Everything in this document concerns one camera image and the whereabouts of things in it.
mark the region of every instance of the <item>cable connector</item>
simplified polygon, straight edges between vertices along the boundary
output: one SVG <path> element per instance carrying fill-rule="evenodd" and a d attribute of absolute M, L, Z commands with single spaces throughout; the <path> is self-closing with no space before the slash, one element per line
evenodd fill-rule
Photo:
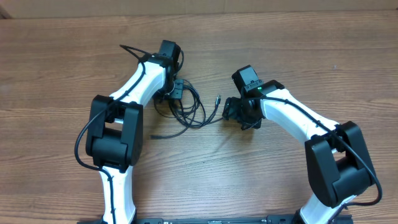
<path fill-rule="evenodd" d="M 219 94 L 219 95 L 217 95 L 217 98 L 216 98 L 216 106 L 220 105 L 220 103 L 221 103 L 221 95 Z"/>

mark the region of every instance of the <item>wooden table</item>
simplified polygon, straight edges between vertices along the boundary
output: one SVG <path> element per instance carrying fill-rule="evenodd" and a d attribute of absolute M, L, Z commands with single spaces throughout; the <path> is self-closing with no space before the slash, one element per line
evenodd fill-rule
<path fill-rule="evenodd" d="M 398 11 L 364 11 L 1 20 L 0 223 L 103 214 L 100 175 L 77 164 L 76 136 L 93 97 L 116 91 L 136 70 L 119 44 L 156 52 L 162 39 L 184 49 L 179 75 L 208 111 L 222 95 L 216 118 L 227 97 L 239 96 L 231 75 L 250 64 L 316 112 L 359 124 L 384 198 L 345 213 L 358 223 L 397 222 Z M 303 146 L 273 122 L 242 132 L 221 121 L 150 140 L 183 127 L 152 103 L 144 117 L 138 217 L 294 213 L 311 194 Z M 371 187 L 357 200 L 375 197 Z"/>

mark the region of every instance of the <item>wood grain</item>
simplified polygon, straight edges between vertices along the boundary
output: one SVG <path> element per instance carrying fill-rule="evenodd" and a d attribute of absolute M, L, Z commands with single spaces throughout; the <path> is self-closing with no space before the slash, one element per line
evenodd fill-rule
<path fill-rule="evenodd" d="M 103 213 L 99 174 L 80 167 L 75 138 L 97 94 L 117 90 L 137 62 L 118 47 L 185 51 L 180 76 L 206 108 L 238 96 L 231 75 L 251 64 L 302 103 L 363 130 L 384 188 L 358 223 L 398 215 L 398 11 L 301 12 L 0 21 L 0 223 L 76 223 Z M 264 121 L 242 132 L 222 121 L 155 141 L 183 127 L 148 105 L 134 168 L 139 217 L 253 217 L 293 213 L 311 194 L 303 147 Z M 372 200 L 371 187 L 357 200 Z"/>

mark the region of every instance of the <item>wooden floor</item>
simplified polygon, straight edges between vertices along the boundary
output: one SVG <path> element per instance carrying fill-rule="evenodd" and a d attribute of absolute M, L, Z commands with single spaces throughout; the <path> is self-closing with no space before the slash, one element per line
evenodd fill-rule
<path fill-rule="evenodd" d="M 0 21 L 0 223 L 76 223 L 103 214 L 100 175 L 79 166 L 76 136 L 97 94 L 119 89 L 136 59 L 119 44 L 185 51 L 180 77 L 211 111 L 239 96 L 231 75 L 252 65 L 316 112 L 359 124 L 384 189 L 350 208 L 358 223 L 398 219 L 398 11 Z M 261 217 L 294 213 L 311 195 L 305 152 L 270 121 L 190 129 L 145 108 L 134 168 L 138 217 Z M 80 154 L 86 162 L 83 147 Z M 376 197 L 371 187 L 357 198 Z"/>

